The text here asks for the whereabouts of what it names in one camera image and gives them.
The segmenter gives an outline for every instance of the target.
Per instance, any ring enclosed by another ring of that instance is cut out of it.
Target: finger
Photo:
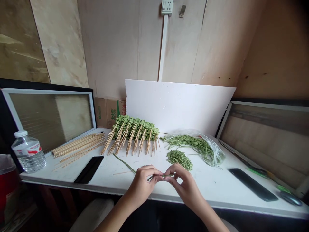
[[[159,176],[162,176],[163,175],[163,172],[159,171],[158,169],[156,168],[149,168],[149,169],[144,169],[141,171],[142,172],[142,175],[146,178],[148,176],[151,176],[151,175],[159,175]]]
[[[173,177],[165,177],[164,181],[169,182],[171,185],[173,185],[174,189],[179,193],[181,191],[181,185],[178,184],[177,180],[175,180]]]
[[[179,177],[182,177],[184,175],[187,174],[187,170],[184,169],[179,163],[175,163],[172,166],[170,166],[166,172],[164,173],[164,175],[170,175],[172,173],[176,172],[178,174]]]
[[[155,176],[151,179],[151,181],[149,182],[149,184],[154,187],[156,183],[158,183],[159,181],[164,181],[162,176]]]
[[[174,175],[174,179],[175,179],[175,180],[177,180],[179,177],[180,177],[180,176],[179,176],[177,173]]]
[[[149,169],[149,168],[155,168],[155,166],[153,166],[152,164],[151,164],[151,165],[145,165],[145,166],[142,166],[142,167],[140,167],[140,168],[138,168],[138,169],[144,170],[144,169]]]

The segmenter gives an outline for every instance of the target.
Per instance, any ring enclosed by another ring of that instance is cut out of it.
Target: glass panel
[[[10,94],[24,130],[44,153],[93,128],[89,95]]]
[[[220,139],[293,188],[309,175],[309,113],[233,104]]]

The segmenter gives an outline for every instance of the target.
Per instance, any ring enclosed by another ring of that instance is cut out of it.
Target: power socket
[[[173,1],[163,0],[162,1],[162,9],[161,9],[161,15],[172,15],[173,11]]]

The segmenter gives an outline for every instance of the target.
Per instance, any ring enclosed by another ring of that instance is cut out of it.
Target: plastic bottle
[[[27,173],[37,172],[46,166],[46,158],[40,146],[40,142],[28,136],[25,130],[14,133],[16,137],[12,145],[21,166]]]

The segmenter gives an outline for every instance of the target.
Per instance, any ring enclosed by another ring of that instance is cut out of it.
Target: white table
[[[99,133],[102,131],[105,132],[107,136],[110,129],[97,128],[90,133]],[[153,164],[157,169],[165,172],[170,166],[170,163],[166,161],[166,153],[168,151],[164,148],[167,143],[160,141],[160,145],[161,148],[159,149],[158,147],[155,155],[150,156],[149,154],[145,155],[145,142],[143,152],[140,156],[132,156],[130,152],[128,157],[126,157],[125,145],[122,151],[119,152],[118,157],[124,160],[135,170],[143,165]],[[284,201],[279,196],[279,190],[276,188],[277,184],[275,182],[248,171],[246,166],[239,159],[232,155],[222,145],[219,144],[219,146],[226,155],[225,161],[222,165],[220,165],[222,170],[208,166],[204,163],[201,157],[197,155],[189,156],[191,162],[193,163],[193,170],[191,173],[203,197],[212,207],[250,211],[289,218],[309,218],[309,206],[303,204],[303,206],[298,207]],[[134,178],[134,173],[129,172],[116,174],[129,171],[129,169],[113,155],[105,155],[101,165],[89,184],[75,185],[73,183],[91,157],[98,156],[102,148],[103,147],[99,147],[67,167],[61,167],[56,170],[54,169],[58,167],[57,164],[62,158],[60,157],[54,159],[52,156],[49,156],[47,157],[47,165],[45,168],[32,174],[23,172],[20,174],[20,177],[23,182],[28,183],[123,195],[129,188]],[[194,151],[191,148],[182,148],[180,150],[186,154],[194,154]],[[242,169],[249,176],[274,193],[279,200],[273,202],[263,201],[244,184],[242,184],[236,177],[234,177],[229,172],[230,168]],[[175,189],[167,182],[157,183],[154,191],[150,195],[150,199],[182,203],[182,200]]]

